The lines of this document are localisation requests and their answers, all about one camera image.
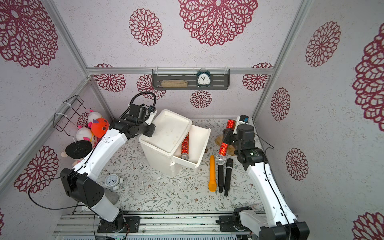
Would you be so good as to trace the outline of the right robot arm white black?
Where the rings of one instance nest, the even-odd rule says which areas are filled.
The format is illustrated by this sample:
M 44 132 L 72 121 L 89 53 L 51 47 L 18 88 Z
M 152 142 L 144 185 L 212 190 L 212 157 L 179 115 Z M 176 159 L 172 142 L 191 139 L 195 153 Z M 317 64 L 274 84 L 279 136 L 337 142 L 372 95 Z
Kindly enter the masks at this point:
M 223 131 L 222 144 L 232 145 L 238 161 L 243 165 L 258 189 L 265 217 L 251 208 L 234 212 L 234 226 L 249 229 L 260 240 L 306 240 L 310 229 L 291 211 L 273 177 L 264 151 L 256 147 L 254 127 L 244 122 L 229 120 Z

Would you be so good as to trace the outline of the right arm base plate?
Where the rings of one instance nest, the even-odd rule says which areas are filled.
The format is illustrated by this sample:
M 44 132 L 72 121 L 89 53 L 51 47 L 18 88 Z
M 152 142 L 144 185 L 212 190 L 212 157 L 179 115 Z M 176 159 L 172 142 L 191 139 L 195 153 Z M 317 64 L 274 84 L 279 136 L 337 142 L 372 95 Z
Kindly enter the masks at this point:
M 239 232 L 235 226 L 234 215 L 220 215 L 216 223 L 220 226 L 221 232 Z

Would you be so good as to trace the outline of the white plastic drawer cabinet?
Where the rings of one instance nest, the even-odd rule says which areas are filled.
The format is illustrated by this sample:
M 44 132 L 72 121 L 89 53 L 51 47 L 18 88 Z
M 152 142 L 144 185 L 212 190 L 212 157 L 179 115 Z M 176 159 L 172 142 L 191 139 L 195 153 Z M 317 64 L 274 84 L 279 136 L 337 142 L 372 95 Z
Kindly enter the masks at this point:
M 141 135 L 139 142 L 150 167 L 174 177 L 182 168 L 174 161 L 174 156 L 191 129 L 192 120 L 164 109 L 153 124 L 156 126 L 153 135 Z

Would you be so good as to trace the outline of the red glitter microphone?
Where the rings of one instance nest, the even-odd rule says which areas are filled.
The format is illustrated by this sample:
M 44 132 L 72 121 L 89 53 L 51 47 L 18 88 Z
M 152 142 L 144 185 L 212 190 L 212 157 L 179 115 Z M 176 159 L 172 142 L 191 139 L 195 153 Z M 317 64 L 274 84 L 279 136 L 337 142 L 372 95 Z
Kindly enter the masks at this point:
M 231 143 L 230 140 L 232 138 L 235 125 L 236 125 L 236 121 L 235 120 L 228 120 L 227 126 L 223 130 L 223 139 L 222 139 L 222 143 L 221 143 L 221 146 L 220 146 L 220 150 L 219 150 L 219 153 L 215 157 L 216 163 L 218 165 L 219 164 L 223 164 L 224 165 L 224 163 L 227 160 L 226 155 L 227 155 L 229 144 Z
M 186 135 L 182 142 L 182 148 L 181 148 L 181 159 L 189 161 L 189 134 Z

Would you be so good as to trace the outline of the white top drawer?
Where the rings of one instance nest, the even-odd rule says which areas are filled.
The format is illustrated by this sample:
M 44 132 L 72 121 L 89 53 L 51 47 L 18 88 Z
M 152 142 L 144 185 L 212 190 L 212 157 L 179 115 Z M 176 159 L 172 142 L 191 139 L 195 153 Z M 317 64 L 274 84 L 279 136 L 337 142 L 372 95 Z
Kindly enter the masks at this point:
M 197 170 L 202 162 L 205 150 L 209 141 L 211 129 L 205 129 L 195 125 L 191 126 L 189 131 L 189 157 L 190 159 L 183 160 L 181 156 L 181 146 L 178 147 L 172 161 L 193 170 Z

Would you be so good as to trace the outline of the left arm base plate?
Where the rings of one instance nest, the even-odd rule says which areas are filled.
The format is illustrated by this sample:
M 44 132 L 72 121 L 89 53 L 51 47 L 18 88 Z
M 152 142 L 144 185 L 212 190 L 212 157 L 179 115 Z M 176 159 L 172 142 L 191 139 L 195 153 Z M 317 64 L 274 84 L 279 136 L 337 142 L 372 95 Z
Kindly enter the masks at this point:
M 137 233 L 140 226 L 141 217 L 117 217 L 113 222 L 107 222 L 101 219 L 98 234 L 109 233 Z

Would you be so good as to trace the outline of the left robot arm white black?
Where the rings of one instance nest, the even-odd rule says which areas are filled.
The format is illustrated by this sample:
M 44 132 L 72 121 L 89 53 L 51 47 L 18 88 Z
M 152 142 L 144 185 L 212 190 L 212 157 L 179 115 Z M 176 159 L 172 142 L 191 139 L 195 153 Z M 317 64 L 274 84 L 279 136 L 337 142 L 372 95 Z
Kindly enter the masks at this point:
M 79 164 L 61 171 L 66 195 L 85 204 L 106 222 L 122 222 L 122 211 L 106 197 L 105 189 L 97 179 L 111 157 L 128 140 L 139 135 L 153 135 L 156 126 L 152 120 L 156 114 L 155 105 L 130 104 L 128 112 L 112 122 L 100 142 Z

